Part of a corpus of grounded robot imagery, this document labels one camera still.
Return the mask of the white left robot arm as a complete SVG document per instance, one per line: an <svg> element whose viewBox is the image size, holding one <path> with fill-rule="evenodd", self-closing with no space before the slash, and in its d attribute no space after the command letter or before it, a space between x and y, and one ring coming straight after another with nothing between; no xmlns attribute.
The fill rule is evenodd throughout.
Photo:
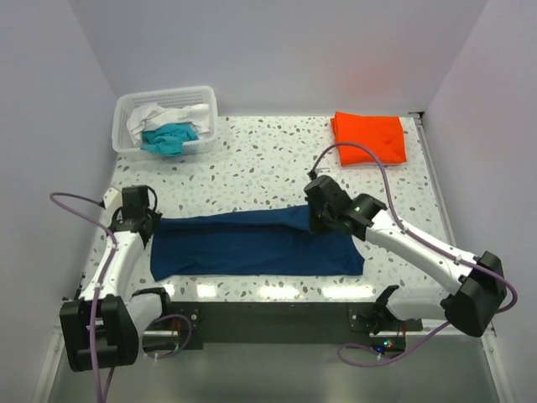
<svg viewBox="0 0 537 403"><path fill-rule="evenodd" d="M174 319L164 288L127 293L134 266L160 225L155 190L124 187L118 199L106 194L99 205L112 210L110 224L99 226L106 234L102 260L77 298L60 308L67 358L75 372L134 364L149 324L165 329Z"/></svg>

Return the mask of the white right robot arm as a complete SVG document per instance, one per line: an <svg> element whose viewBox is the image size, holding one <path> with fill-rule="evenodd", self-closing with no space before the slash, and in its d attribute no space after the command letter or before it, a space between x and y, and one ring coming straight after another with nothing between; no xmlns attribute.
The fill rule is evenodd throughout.
<svg viewBox="0 0 537 403"><path fill-rule="evenodd" d="M468 336L481 337L507 296L501 259L476 256L396 218L384 202L361 193L350 197L330 176L305 187L313 232L338 231L399 256L440 285L403 292L389 286L373 304L373 332L402 321L446 320Z"/></svg>

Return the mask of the navy blue t shirt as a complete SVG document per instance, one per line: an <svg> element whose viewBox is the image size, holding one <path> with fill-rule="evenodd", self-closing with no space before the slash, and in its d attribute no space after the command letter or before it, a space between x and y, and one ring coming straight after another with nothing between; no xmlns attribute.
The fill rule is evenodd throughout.
<svg viewBox="0 0 537 403"><path fill-rule="evenodd" d="M154 234L150 272L172 275L359 276L352 237L311 233L306 205L168 218Z"/></svg>

